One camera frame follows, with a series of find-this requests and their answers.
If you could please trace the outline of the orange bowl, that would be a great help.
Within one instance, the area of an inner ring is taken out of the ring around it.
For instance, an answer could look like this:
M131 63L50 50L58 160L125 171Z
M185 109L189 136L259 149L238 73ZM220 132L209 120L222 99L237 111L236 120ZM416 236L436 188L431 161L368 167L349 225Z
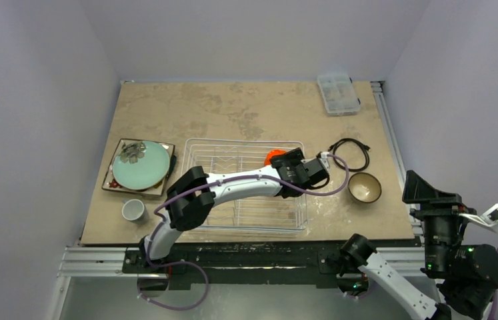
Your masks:
M285 162L286 153L287 153L286 151L280 149L274 149L268 152L264 161L264 165L272 166L274 168L282 167Z

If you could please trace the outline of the brown bowl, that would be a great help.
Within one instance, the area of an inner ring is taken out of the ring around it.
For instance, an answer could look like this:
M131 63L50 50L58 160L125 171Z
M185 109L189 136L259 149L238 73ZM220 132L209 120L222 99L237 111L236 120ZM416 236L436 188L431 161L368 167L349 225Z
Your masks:
M359 172L352 175L348 190L354 200L361 203L374 203L382 195L380 181L370 173Z

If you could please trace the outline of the grey coffee mug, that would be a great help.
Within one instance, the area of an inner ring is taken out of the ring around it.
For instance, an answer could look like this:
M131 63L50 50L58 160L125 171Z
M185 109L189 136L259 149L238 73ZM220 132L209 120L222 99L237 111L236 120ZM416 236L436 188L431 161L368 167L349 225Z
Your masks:
M124 202L121 214L127 221L138 223L147 216L147 209L140 199L130 199Z

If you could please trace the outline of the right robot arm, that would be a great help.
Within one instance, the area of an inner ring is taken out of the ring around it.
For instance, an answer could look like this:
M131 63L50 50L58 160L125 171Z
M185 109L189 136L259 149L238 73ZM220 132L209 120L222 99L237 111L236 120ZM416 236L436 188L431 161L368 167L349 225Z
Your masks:
M498 290L498 252L492 245L463 245L470 223L498 233L498 203L482 215L456 193L432 187L413 170L406 172L402 200L417 205L410 214L423 224L421 272L437 279L443 303L424 295L398 274L364 236L354 234L340 249L341 274L360 271L391 294L412 319L451 319L452 312L482 319Z

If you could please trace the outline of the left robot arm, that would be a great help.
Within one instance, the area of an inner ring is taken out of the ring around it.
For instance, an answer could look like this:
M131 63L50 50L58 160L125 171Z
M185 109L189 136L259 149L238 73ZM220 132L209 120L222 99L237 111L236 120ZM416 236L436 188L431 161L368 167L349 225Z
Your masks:
M181 234L200 227L214 207L252 197L296 198L315 195L328 181L326 154L305 159L300 148L275 155L269 164L252 171L207 173L201 166L188 169L169 188L167 199L154 210L160 218L139 244L139 264L147 272L161 270Z

